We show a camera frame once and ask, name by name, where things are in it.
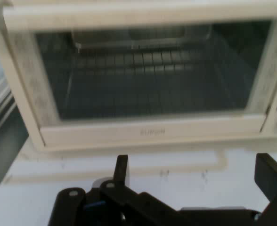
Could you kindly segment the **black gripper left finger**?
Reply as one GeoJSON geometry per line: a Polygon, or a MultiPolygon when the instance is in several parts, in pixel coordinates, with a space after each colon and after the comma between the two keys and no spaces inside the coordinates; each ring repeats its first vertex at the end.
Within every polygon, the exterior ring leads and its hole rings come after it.
{"type": "Polygon", "coordinates": [[[50,226],[176,226],[181,215],[148,193],[126,185],[128,156],[119,155],[112,179],[85,192],[72,187],[57,194],[50,226]]]}

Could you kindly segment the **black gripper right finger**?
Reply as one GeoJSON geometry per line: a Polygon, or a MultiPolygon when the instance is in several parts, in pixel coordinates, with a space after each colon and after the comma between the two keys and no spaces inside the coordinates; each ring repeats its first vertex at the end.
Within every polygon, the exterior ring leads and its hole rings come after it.
{"type": "Polygon", "coordinates": [[[277,226],[277,162],[267,153],[256,155],[254,180],[269,201],[257,226],[277,226]]]}

